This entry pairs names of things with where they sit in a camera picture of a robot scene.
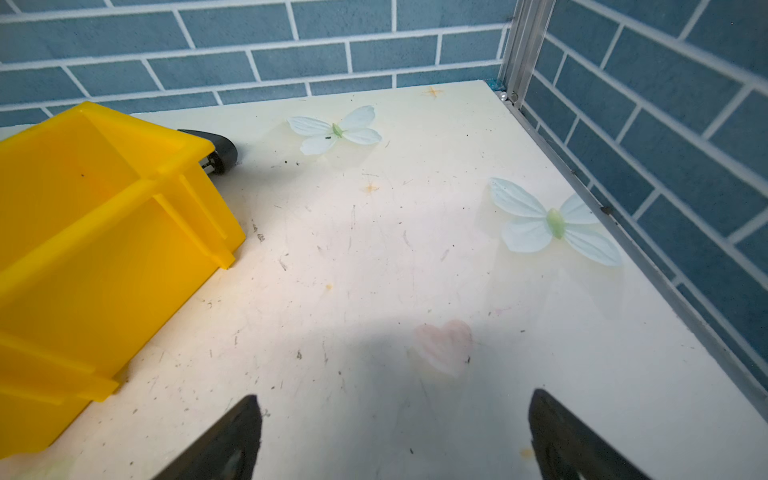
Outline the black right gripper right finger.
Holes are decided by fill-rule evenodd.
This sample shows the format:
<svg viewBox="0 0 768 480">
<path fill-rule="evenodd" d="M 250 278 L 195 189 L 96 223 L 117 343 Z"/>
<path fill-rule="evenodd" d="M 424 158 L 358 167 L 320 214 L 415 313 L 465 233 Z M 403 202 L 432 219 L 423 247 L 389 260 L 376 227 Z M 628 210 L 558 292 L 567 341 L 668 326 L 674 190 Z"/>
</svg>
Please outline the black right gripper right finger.
<svg viewBox="0 0 768 480">
<path fill-rule="evenodd" d="M 534 390 L 528 421 L 544 479 L 649 479 L 544 389 Z"/>
</svg>

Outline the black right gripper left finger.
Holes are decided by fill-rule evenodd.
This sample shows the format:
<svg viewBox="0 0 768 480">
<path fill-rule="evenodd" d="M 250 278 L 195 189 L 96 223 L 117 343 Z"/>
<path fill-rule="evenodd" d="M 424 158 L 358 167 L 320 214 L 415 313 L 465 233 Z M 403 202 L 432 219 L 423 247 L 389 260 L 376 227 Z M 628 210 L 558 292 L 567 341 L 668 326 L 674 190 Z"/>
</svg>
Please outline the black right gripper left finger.
<svg viewBox="0 0 768 480">
<path fill-rule="evenodd" d="M 261 445 L 262 413 L 256 395 L 243 397 L 155 480 L 250 480 Z"/>
</svg>

